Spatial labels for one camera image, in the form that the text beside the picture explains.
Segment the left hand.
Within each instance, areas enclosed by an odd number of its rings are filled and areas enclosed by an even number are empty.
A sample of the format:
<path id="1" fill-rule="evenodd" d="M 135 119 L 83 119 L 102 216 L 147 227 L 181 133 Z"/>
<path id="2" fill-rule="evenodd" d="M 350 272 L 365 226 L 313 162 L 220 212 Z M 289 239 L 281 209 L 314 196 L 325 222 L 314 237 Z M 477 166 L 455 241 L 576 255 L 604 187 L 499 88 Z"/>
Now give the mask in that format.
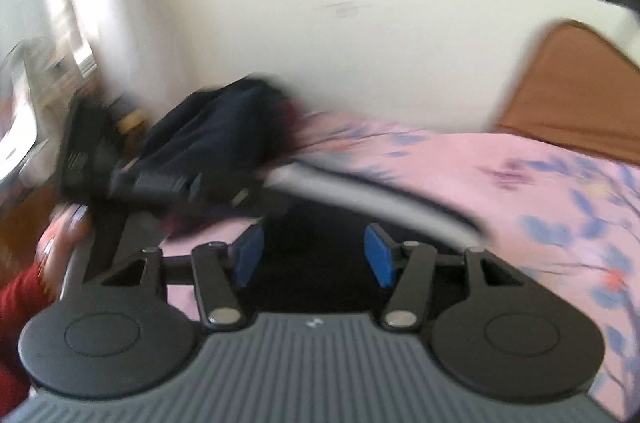
<path id="1" fill-rule="evenodd" d="M 60 296 L 62 285 L 75 247 L 90 231 L 88 207 L 60 206 L 38 242 L 36 256 L 41 282 L 54 299 Z"/>

